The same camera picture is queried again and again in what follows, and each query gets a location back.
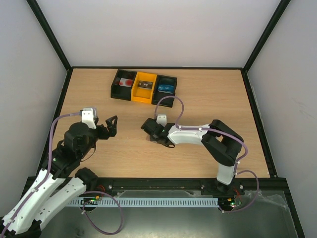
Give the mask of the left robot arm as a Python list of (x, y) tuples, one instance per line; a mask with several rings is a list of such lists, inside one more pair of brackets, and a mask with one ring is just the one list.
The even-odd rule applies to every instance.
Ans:
[[(96, 149), (98, 140), (116, 136), (117, 116), (98, 124), (98, 117), (88, 110), (79, 112), (81, 121), (72, 124), (55, 149), (49, 150), (33, 184), (18, 204), (0, 222), (2, 238), (38, 238), (42, 229), (75, 197), (96, 193), (98, 177), (88, 168), (78, 170), (84, 157)], [(59, 191), (68, 176), (75, 176)]]

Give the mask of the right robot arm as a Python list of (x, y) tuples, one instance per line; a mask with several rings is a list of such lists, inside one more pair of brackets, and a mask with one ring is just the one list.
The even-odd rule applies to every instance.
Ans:
[(214, 119), (210, 124), (184, 126), (176, 123), (159, 123), (148, 118), (141, 126), (150, 141), (168, 148), (177, 144), (202, 145), (218, 162), (215, 187), (221, 194), (233, 189), (238, 164), (238, 155), (242, 149), (248, 149), (243, 138), (220, 120)]

